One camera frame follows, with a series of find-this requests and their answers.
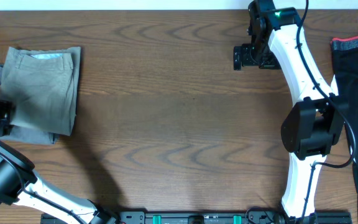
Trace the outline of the light khaki shorts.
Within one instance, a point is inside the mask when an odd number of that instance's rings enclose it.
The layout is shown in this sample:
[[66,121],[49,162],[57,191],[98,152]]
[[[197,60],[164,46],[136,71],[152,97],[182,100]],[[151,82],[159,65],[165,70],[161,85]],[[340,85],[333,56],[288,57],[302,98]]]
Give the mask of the light khaki shorts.
[[69,136],[76,117],[81,48],[18,50],[10,47],[0,96],[14,106],[11,124]]

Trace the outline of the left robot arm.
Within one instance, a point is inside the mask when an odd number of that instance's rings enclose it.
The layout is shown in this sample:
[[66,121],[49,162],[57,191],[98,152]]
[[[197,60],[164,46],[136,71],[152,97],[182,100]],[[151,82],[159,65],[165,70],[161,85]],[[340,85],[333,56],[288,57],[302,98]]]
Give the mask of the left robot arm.
[[[0,138],[12,129],[12,105],[0,100]],[[0,140],[0,205],[40,210],[63,223],[119,223],[119,216],[41,178],[34,163]]]

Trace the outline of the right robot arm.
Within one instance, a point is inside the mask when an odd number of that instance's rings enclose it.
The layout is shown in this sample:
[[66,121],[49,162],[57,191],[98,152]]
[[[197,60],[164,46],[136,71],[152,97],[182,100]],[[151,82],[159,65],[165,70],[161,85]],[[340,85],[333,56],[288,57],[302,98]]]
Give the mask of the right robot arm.
[[272,0],[248,6],[251,42],[235,46],[233,68],[281,70],[292,108],[281,125],[289,153],[287,185],[279,212],[261,212],[270,223],[351,223],[348,212],[318,212],[314,196],[321,168],[346,124],[346,99],[329,86],[307,46],[303,18],[293,7],[277,9]]

